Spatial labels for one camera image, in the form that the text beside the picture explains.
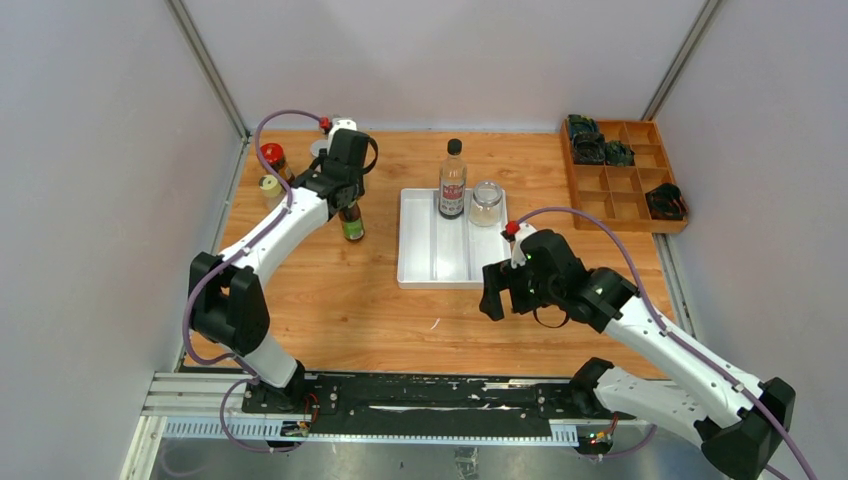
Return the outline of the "silver-lid glass jar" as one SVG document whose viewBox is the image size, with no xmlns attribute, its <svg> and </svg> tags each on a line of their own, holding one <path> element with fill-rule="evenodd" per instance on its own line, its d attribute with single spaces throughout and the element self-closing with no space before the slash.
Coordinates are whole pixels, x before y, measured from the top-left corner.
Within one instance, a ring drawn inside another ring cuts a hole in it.
<svg viewBox="0 0 848 480">
<path fill-rule="evenodd" d="M 327 139 L 319 139 L 310 145 L 310 154 L 313 158 L 317 158 L 322 151 L 329 151 L 329 141 Z"/>
</svg>

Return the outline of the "yellow-cap green bottle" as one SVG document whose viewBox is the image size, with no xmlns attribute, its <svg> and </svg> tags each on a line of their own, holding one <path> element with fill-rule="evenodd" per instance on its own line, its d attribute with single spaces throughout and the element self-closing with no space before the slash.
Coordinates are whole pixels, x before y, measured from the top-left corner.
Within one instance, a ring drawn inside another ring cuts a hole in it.
<svg viewBox="0 0 848 480">
<path fill-rule="evenodd" d="M 344 238 L 349 242 L 357 242 L 365 236 L 362 212 L 357 202 L 352 202 L 338 212 Z"/>
</svg>

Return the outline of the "clear lidded glass jar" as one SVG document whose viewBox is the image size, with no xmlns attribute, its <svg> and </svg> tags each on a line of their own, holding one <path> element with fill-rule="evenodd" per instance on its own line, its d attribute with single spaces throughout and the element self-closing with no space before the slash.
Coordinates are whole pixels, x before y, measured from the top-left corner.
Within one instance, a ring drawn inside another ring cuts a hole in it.
<svg viewBox="0 0 848 480">
<path fill-rule="evenodd" d="M 491 227 L 501 218 L 504 193 L 493 181 L 481 181 L 472 190 L 469 220 L 479 227 Z"/>
</svg>

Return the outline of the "white divided plastic tray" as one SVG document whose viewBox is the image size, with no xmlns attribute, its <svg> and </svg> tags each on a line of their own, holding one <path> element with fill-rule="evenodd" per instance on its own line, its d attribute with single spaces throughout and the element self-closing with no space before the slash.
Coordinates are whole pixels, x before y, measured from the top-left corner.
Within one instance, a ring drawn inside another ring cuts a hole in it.
<svg viewBox="0 0 848 480">
<path fill-rule="evenodd" d="M 507 209 L 501 207 L 495 225 L 481 227 L 465 215 L 443 218 L 437 200 L 435 188 L 404 188 L 400 192 L 398 286 L 480 290 L 483 267 L 510 256 L 510 245 L 501 236 Z"/>
</svg>

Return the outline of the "black-cap clear sauce bottle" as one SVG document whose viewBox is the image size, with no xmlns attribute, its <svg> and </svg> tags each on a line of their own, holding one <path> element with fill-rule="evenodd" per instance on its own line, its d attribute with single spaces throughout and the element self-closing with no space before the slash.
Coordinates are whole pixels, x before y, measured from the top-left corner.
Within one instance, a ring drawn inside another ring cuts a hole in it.
<svg viewBox="0 0 848 480">
<path fill-rule="evenodd" d="M 447 157 L 440 165 L 438 211 L 446 219 L 455 219 L 464 212 L 467 165 L 461 158 L 463 144 L 453 138 L 447 142 Z"/>
</svg>

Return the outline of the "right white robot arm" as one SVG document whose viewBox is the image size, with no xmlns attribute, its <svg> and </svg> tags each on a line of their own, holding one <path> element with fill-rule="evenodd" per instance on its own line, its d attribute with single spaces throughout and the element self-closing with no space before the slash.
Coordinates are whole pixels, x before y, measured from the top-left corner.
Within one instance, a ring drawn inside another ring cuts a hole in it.
<svg viewBox="0 0 848 480">
<path fill-rule="evenodd" d="M 480 310 L 504 318 L 502 291 L 516 314 L 547 307 L 630 347 L 676 384 L 662 387 L 612 362 L 591 358 L 574 375 L 571 403 L 584 417 L 603 410 L 649 421 L 698 447 L 731 479 L 757 479 L 789 431 L 796 391 L 779 377 L 762 380 L 731 365 L 656 311 L 616 271 L 587 269 L 565 238 L 510 222 L 511 255 L 483 267 Z"/>
</svg>

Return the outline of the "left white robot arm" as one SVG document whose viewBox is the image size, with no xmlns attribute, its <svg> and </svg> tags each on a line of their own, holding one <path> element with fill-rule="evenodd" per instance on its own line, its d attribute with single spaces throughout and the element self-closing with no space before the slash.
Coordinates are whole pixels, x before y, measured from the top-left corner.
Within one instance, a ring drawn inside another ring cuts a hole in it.
<svg viewBox="0 0 848 480">
<path fill-rule="evenodd" d="M 378 152 L 367 133 L 336 129 L 328 152 L 253 230 L 217 255 L 199 253 L 190 265 L 185 331 L 224 346 L 269 386 L 268 400 L 283 413 L 305 403 L 304 367 L 271 334 L 264 288 L 302 241 L 364 195 Z"/>
</svg>

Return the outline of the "yellow-cap small bottle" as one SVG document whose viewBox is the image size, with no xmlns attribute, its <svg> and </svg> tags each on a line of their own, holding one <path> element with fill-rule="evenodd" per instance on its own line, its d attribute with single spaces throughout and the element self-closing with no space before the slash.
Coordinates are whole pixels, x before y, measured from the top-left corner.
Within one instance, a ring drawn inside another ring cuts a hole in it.
<svg viewBox="0 0 848 480">
<path fill-rule="evenodd" d="M 276 209 L 285 199 L 286 191 L 283 183 L 274 175 L 263 175 L 259 179 L 258 185 L 268 211 Z"/>
</svg>

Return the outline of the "red-lid sauce jar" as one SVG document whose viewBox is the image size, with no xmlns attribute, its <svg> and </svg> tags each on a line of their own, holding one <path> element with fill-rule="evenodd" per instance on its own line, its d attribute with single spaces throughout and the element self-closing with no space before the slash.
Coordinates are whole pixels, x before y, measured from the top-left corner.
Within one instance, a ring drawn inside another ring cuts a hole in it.
<svg viewBox="0 0 848 480">
<path fill-rule="evenodd" d="M 289 165 L 284 148 L 278 143 L 269 142 L 262 144 L 260 151 L 268 164 L 275 169 L 287 184 L 291 185 L 295 179 L 295 175 Z"/>
</svg>

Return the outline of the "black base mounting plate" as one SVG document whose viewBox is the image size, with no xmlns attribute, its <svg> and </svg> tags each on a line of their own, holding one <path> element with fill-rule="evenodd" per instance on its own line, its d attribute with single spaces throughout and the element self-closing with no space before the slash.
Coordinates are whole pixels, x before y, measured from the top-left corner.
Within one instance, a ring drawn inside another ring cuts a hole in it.
<svg viewBox="0 0 848 480">
<path fill-rule="evenodd" d="M 303 414 L 312 432 L 409 439 L 541 439 L 554 420 L 611 425 L 614 414 L 569 380 L 309 372 L 297 397 L 249 385 L 248 414 Z"/>
</svg>

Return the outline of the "wooden compartment organizer box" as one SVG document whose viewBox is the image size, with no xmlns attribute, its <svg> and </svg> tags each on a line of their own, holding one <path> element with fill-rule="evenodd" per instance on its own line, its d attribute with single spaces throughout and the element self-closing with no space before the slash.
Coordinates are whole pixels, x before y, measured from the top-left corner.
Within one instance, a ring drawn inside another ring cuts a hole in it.
<svg viewBox="0 0 848 480">
<path fill-rule="evenodd" d="M 634 151 L 634 166 L 605 164 L 605 143 L 614 140 Z M 569 115 L 561 141 L 574 209 L 614 231 L 674 234 L 685 228 L 688 207 L 655 123 Z"/>
</svg>

